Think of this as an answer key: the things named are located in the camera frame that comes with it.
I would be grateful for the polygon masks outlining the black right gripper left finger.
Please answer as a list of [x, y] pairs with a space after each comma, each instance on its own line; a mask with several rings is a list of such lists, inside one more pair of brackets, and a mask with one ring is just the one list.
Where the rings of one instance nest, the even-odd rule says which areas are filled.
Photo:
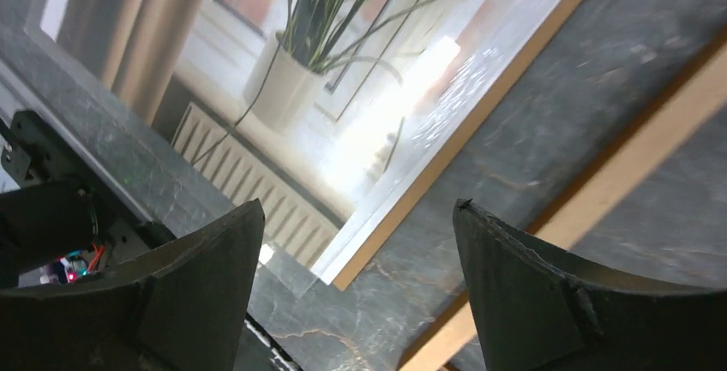
[[264, 226], [250, 200], [74, 283], [3, 290], [2, 369], [232, 369]]

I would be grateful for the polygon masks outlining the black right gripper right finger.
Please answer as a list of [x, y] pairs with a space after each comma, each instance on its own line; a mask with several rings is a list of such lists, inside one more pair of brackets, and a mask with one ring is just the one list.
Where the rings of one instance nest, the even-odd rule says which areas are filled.
[[487, 369], [725, 369], [724, 290], [598, 264], [470, 200], [452, 218]]

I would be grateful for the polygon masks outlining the golden wooden picture frame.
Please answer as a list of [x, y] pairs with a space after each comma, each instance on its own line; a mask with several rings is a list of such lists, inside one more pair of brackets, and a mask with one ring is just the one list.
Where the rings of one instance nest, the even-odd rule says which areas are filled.
[[[524, 231], [571, 247], [726, 103], [726, 34], [718, 33]], [[478, 338], [466, 291], [404, 352], [402, 370], [446, 370]]]

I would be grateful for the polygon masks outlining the clear acrylic glass sheet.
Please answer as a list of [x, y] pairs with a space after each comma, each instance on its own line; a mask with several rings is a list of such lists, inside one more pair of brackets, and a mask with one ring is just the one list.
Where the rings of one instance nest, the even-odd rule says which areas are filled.
[[296, 301], [328, 286], [273, 242], [261, 246], [252, 298]]

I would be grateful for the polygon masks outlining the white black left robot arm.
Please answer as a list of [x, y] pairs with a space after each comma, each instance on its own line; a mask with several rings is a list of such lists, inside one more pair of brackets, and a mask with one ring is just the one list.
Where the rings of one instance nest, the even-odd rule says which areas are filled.
[[93, 203], [66, 183], [1, 194], [1, 287], [88, 246], [99, 234]]

